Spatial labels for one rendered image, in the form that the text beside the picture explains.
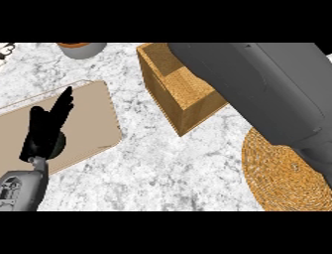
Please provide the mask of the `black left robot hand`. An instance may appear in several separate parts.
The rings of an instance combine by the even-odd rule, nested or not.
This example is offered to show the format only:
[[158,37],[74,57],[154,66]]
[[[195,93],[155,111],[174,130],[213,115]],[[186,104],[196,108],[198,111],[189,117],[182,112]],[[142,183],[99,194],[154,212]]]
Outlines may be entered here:
[[28,134],[19,155],[19,159],[24,162],[34,157],[52,158],[61,129],[72,108],[74,97],[71,87],[61,94],[50,111],[46,111],[41,106],[31,108]]

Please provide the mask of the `wooden box basket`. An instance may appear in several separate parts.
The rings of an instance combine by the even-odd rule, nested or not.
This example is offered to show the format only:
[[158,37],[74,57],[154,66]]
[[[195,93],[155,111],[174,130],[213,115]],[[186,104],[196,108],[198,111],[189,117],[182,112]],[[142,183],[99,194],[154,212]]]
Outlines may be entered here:
[[183,136],[227,105],[213,87],[195,77],[165,43],[136,48],[148,92],[179,136]]

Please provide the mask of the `round woven straw placemat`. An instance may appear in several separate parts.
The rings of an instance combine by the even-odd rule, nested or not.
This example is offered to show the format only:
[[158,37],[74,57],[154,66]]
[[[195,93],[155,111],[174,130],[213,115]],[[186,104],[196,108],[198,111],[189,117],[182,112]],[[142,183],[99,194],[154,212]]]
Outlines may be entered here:
[[254,129],[242,144],[242,169],[266,211],[332,211],[332,190],[322,175],[292,150],[270,145]]

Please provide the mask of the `beige rectangular tray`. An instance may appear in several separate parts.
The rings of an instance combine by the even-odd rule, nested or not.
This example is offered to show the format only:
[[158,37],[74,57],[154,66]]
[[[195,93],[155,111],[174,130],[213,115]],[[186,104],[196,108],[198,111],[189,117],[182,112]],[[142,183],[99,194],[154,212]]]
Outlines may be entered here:
[[28,133],[30,110],[35,105],[50,110],[68,86],[74,88],[75,106],[62,128],[66,146],[59,156],[49,161],[50,173],[56,173],[120,142],[121,132],[106,84],[102,80],[80,80],[0,108],[0,177],[10,170],[31,170],[30,164],[19,160]]

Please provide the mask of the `grey pot with orange rim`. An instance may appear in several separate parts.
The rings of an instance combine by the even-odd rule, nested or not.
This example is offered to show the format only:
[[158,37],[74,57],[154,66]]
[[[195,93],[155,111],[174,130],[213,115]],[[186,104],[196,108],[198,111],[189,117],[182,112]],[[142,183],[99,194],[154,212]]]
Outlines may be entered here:
[[102,52],[106,43],[58,43],[58,46],[66,57],[84,60]]

